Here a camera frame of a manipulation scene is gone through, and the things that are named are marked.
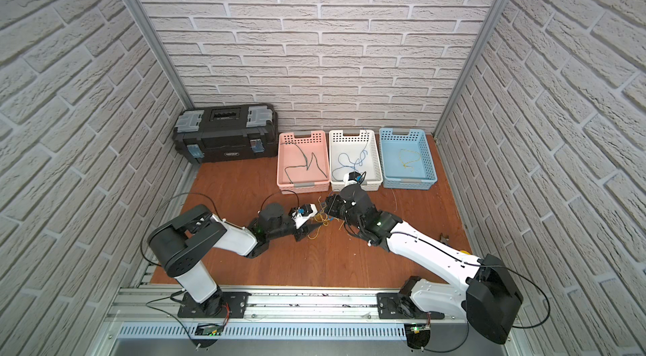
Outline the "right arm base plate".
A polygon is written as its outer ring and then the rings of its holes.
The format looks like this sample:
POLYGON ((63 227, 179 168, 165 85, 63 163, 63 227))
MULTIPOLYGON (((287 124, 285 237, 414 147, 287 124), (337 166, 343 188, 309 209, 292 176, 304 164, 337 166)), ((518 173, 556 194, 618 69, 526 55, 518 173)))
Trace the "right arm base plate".
POLYGON ((399 293, 380 292, 376 295, 379 318, 382 320, 442 320, 441 312, 423 312, 408 297, 399 293))

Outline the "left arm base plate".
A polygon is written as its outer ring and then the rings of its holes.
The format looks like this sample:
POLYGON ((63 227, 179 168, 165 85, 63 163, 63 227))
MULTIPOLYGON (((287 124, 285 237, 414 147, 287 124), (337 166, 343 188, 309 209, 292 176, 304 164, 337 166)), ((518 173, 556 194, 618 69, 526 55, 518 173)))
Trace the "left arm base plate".
POLYGON ((250 294, 244 291, 216 293, 204 303, 196 302, 189 293, 180 300, 179 318, 224 318, 241 319, 247 309, 250 294))

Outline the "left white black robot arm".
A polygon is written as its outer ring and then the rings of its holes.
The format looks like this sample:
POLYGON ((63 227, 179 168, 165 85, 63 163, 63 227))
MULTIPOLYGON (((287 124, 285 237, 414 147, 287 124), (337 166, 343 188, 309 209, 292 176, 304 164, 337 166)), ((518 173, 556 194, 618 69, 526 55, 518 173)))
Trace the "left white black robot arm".
POLYGON ((293 236, 299 242, 317 231, 323 225, 311 221, 317 213, 313 204, 287 213, 280 204, 272 203, 259 211, 249 226, 240 227, 199 205, 158 227, 149 235, 147 244, 166 274, 185 289, 178 316, 226 316, 233 297, 223 294, 203 263, 212 248, 257 258, 274 239, 293 236))

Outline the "black plastic toolbox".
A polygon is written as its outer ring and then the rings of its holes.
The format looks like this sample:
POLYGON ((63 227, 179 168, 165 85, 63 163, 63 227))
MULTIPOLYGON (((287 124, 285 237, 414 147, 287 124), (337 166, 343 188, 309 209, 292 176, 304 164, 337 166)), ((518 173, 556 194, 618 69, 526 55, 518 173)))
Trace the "black plastic toolbox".
POLYGON ((278 126, 270 104, 186 110, 173 127, 173 143, 192 164, 276 157, 278 126))

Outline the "white perforated basket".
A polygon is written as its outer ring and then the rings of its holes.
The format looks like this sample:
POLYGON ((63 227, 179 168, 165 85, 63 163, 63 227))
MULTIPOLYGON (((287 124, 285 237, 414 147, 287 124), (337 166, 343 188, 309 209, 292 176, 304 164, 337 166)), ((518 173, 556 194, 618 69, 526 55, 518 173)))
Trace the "white perforated basket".
POLYGON ((383 183, 380 156, 372 130, 333 130, 329 132, 331 188, 345 187, 343 176, 351 171, 366 172, 362 188, 377 191, 383 183))

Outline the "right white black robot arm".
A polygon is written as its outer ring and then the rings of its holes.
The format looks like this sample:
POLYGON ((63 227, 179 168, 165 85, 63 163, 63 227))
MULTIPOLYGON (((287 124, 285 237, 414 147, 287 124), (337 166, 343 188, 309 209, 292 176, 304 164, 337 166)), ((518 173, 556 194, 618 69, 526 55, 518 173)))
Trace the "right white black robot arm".
POLYGON ((405 296, 417 309, 464 317, 485 339, 506 342, 523 295, 501 259, 492 254, 479 258, 429 238, 401 217, 378 210, 358 184, 328 196, 324 213, 356 227, 355 236, 368 245, 408 258, 454 288, 440 300, 425 280, 414 281, 405 296))

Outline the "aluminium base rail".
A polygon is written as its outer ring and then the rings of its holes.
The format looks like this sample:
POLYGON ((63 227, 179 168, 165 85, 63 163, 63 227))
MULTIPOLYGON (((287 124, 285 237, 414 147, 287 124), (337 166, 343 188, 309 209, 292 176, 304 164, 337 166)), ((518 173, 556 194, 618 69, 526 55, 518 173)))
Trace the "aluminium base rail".
MULTIPOLYGON (((440 300, 454 293, 448 285, 427 288, 440 300)), ((380 319, 376 295, 398 290, 235 285, 223 291, 250 294, 241 319, 179 318, 179 301, 171 298, 177 290, 176 285, 119 290, 99 330, 99 346, 119 339, 187 339, 199 348, 225 339, 388 341, 422 330, 437 336, 448 324, 467 322, 449 314, 442 320, 380 319)))

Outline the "pink perforated basket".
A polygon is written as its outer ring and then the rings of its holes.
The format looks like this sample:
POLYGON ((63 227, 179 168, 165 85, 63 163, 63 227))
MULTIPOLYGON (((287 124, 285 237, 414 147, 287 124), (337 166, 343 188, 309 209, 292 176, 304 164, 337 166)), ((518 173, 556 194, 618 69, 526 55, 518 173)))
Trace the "pink perforated basket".
POLYGON ((279 135, 277 186, 285 194, 326 192, 331 169, 326 132, 284 132, 279 135))

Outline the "blue perforated basket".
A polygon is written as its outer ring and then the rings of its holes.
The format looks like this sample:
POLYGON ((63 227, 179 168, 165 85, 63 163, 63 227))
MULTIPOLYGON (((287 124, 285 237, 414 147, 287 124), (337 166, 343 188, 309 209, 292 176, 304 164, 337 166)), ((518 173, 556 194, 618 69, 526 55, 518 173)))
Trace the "blue perforated basket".
POLYGON ((428 190, 437 182, 423 130, 380 128, 380 156, 387 189, 428 190))

